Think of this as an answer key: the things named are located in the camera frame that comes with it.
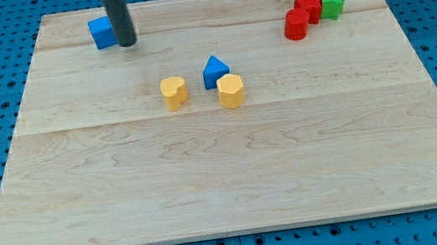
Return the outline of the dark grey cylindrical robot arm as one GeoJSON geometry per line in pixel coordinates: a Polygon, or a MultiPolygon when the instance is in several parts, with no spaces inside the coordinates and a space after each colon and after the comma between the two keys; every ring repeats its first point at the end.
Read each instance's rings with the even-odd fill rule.
{"type": "Polygon", "coordinates": [[[136,31],[128,11],[126,0],[101,0],[106,15],[115,34],[117,43],[124,48],[131,47],[137,42],[136,31]]]}

